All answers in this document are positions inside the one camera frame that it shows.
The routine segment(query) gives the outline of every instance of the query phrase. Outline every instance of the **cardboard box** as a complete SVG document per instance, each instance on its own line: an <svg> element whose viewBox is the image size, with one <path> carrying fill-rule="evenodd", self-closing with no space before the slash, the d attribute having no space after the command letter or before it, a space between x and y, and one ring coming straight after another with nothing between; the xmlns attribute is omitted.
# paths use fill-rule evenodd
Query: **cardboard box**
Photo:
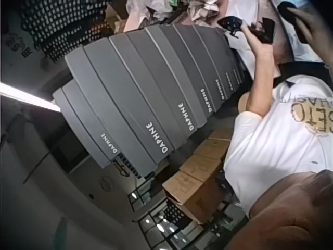
<svg viewBox="0 0 333 250"><path fill-rule="evenodd" d="M180 171L202 182L207 181L222 166L220 160L201 155L192 155L181 167Z"/></svg>
<svg viewBox="0 0 333 250"><path fill-rule="evenodd" d="M230 128L218 128L210 136L209 139L231 141L233 137L234 130Z"/></svg>
<svg viewBox="0 0 333 250"><path fill-rule="evenodd" d="M162 186L168 198L189 218L200 224L212 217L224 198L215 178L202 182L181 171Z"/></svg>
<svg viewBox="0 0 333 250"><path fill-rule="evenodd" d="M221 160L221 158L225 155L229 144L230 141L206 139L194 151L194 154Z"/></svg>

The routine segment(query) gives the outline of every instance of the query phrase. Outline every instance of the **plastic bag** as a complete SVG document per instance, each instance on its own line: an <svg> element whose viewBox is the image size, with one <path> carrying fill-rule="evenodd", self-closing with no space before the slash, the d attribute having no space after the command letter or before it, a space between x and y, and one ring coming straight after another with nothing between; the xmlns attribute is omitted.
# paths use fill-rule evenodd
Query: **plastic bag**
<svg viewBox="0 0 333 250"><path fill-rule="evenodd" d="M156 10L154 17L163 20L172 12L169 0L127 0L126 10L129 14L136 13L139 17L149 18L146 6Z"/></svg>

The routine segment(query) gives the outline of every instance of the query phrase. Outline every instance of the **white t-shirt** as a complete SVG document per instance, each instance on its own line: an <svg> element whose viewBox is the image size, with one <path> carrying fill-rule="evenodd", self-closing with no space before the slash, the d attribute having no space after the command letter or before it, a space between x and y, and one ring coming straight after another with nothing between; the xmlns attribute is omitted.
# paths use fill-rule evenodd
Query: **white t-shirt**
<svg viewBox="0 0 333 250"><path fill-rule="evenodd" d="M272 185L293 173L333 170L333 91L320 79L295 76L273 91L264 117L238 115L225 176L249 211Z"/></svg>

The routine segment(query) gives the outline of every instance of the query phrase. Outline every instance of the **ceiling light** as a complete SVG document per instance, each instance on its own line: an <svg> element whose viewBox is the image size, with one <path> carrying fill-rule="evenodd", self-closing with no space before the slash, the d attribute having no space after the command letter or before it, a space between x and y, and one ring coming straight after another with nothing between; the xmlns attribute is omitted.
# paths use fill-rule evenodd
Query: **ceiling light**
<svg viewBox="0 0 333 250"><path fill-rule="evenodd" d="M18 100L20 102L29 103L31 105L60 112L60 108L57 105L54 105L51 102L43 100L37 96L28 94L24 91L18 90L14 87L8 86L1 82L0 82L0 95Z"/></svg>
<svg viewBox="0 0 333 250"><path fill-rule="evenodd" d="M164 233L164 228L163 228L161 225L157 224L157 228L158 228L162 233Z"/></svg>

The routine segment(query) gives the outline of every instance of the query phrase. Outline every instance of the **hand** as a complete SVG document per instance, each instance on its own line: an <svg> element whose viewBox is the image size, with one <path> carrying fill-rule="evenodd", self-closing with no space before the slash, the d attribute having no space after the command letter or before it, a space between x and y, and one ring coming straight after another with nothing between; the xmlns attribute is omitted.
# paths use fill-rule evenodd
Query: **hand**
<svg viewBox="0 0 333 250"><path fill-rule="evenodd" d="M288 8L296 16L296 23L313 51L326 66L333 64L333 37L324 21L317 15L304 10Z"/></svg>
<svg viewBox="0 0 333 250"><path fill-rule="evenodd" d="M273 59L273 46L271 44L264 44L260 42L260 40L251 33L245 21L243 21L240 28L244 33L256 59Z"/></svg>

